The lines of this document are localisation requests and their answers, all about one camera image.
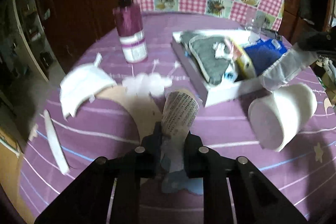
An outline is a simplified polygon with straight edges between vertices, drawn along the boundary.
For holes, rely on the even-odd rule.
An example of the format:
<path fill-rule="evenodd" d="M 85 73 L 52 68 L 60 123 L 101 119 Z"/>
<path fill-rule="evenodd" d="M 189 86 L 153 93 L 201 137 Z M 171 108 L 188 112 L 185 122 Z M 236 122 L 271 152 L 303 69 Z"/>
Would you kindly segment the blue plastic package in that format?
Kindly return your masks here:
<path fill-rule="evenodd" d="M 284 53 L 287 52 L 282 41 L 268 39 L 263 41 L 259 39 L 256 44 L 244 48 L 251 59 L 256 75 L 260 76 L 274 62 L 276 62 Z"/>

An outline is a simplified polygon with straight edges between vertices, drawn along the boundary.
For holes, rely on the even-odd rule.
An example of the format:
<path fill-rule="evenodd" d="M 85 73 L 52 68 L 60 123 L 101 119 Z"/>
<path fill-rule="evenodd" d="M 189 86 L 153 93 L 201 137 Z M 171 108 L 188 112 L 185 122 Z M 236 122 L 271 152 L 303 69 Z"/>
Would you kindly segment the purple striped tablecloth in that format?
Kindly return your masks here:
<path fill-rule="evenodd" d="M 117 32 L 111 31 L 84 53 L 80 63 L 91 63 L 101 53 L 102 69 L 118 83 L 128 76 L 154 72 L 169 77 L 177 87 L 192 89 L 171 48 L 173 32 L 240 26 L 223 18 L 173 13 L 147 14 L 143 25 L 148 49 L 146 61 L 127 63 Z M 302 131 L 280 152 L 261 148 L 250 127 L 247 110 L 257 94 L 201 109 L 191 132 L 222 156 L 250 159 L 304 217 L 314 220 L 335 200 L 335 113 L 324 107 L 327 96 L 312 70 L 301 72 L 294 82 L 308 85 L 318 106 Z M 116 102 L 96 99 L 81 106 L 75 117 L 64 118 L 59 93 L 53 91 L 44 108 L 50 113 L 70 173 L 64 176 L 58 170 L 47 141 L 43 115 L 38 114 L 37 133 L 27 144 L 19 184 L 21 198 L 34 217 L 96 157 L 121 156 L 139 141 L 133 118 Z"/>

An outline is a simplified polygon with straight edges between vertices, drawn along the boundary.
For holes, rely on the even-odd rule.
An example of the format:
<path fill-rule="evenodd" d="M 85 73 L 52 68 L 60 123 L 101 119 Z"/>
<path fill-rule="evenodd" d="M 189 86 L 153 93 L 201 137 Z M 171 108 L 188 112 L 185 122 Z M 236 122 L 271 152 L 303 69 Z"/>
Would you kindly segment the white shallow cardboard box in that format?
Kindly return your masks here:
<path fill-rule="evenodd" d="M 204 107 L 262 89 L 261 74 L 288 52 L 246 30 L 173 32 L 172 48 Z"/>

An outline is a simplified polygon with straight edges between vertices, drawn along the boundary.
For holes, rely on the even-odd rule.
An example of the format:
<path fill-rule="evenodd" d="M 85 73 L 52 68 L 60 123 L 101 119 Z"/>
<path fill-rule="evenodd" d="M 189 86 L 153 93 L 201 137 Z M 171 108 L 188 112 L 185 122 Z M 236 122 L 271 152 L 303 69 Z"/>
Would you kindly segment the white paper strip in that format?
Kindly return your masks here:
<path fill-rule="evenodd" d="M 60 145 L 57 133 L 55 131 L 54 125 L 52 123 L 50 113 L 48 110 L 44 110 L 43 117 L 45 120 L 45 131 L 47 134 L 47 140 L 56 161 L 56 164 L 63 175 L 67 175 L 70 171 L 69 165 L 64 156 L 62 147 Z"/>

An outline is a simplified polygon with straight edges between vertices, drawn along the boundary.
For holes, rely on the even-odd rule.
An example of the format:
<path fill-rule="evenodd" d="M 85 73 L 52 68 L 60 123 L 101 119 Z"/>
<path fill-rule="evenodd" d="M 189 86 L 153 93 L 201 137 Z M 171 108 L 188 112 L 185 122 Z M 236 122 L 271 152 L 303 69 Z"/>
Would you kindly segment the clear drinking glass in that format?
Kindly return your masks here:
<path fill-rule="evenodd" d="M 245 30 L 260 34 L 265 14 L 256 9 L 248 9 L 245 14 Z"/>

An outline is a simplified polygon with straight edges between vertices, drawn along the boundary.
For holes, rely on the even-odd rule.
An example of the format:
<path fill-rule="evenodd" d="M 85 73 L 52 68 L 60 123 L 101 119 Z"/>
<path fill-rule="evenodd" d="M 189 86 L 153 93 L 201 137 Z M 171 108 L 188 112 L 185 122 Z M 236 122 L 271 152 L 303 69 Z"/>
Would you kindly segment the grey plaid slipper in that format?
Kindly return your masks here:
<path fill-rule="evenodd" d="M 198 33 L 192 31 L 182 32 L 180 35 L 181 44 L 184 46 L 185 50 L 189 50 L 189 42 L 192 38 L 198 36 Z"/>
<path fill-rule="evenodd" d="M 190 40 L 189 50 L 208 84 L 217 86 L 223 80 L 233 83 L 237 79 L 232 41 L 228 37 L 198 35 Z"/>

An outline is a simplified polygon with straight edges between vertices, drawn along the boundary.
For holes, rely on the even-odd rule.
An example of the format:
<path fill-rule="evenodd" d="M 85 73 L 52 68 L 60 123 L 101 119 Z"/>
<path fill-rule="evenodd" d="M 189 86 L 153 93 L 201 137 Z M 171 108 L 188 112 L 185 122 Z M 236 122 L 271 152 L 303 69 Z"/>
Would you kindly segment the white face mask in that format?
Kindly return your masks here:
<path fill-rule="evenodd" d="M 79 65 L 60 83 L 59 101 L 63 118 L 74 117 L 78 108 L 87 100 L 94 100 L 95 95 L 106 88 L 117 85 L 99 65 L 102 55 L 98 53 L 92 63 Z"/>

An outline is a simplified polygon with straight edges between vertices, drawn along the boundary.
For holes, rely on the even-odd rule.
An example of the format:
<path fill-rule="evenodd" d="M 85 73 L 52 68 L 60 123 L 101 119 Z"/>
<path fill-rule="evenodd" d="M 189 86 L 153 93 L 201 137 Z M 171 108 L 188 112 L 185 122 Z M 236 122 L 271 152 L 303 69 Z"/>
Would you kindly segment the purple spray bottle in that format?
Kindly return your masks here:
<path fill-rule="evenodd" d="M 140 6 L 133 0 L 118 0 L 113 16 L 126 61 L 131 64 L 144 61 L 147 47 Z"/>

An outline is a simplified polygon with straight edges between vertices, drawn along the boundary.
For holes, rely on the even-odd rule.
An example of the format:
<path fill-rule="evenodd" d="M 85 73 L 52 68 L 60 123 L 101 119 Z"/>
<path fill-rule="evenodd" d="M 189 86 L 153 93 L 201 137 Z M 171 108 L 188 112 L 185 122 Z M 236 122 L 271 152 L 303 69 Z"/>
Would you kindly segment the yellow printed card pack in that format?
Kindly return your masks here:
<path fill-rule="evenodd" d="M 246 51 L 232 42 L 232 54 L 233 60 L 240 70 L 240 74 L 244 79 L 254 79 L 257 77 L 255 67 L 252 63 L 251 58 L 247 55 Z"/>

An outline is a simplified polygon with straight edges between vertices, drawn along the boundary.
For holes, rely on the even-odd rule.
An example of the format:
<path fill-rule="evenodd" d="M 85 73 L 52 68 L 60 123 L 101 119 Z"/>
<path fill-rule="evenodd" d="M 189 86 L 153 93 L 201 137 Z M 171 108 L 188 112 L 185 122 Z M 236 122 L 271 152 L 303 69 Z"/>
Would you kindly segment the white paper towel roll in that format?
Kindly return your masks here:
<path fill-rule="evenodd" d="M 268 96 L 255 99 L 248 108 L 248 119 L 261 147 L 280 152 L 316 110 L 314 92 L 300 83 L 282 86 Z"/>

